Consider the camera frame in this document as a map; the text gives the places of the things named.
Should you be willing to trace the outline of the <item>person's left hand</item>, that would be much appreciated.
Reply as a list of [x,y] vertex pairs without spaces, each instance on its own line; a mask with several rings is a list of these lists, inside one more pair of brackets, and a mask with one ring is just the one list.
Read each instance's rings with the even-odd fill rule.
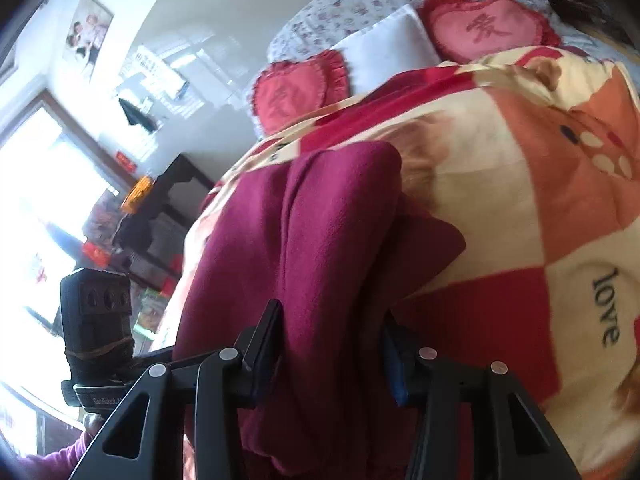
[[100,414],[96,414],[96,413],[85,414],[85,417],[84,417],[85,433],[88,434],[90,439],[93,439],[96,436],[96,434],[102,428],[104,422],[105,422],[105,418]]

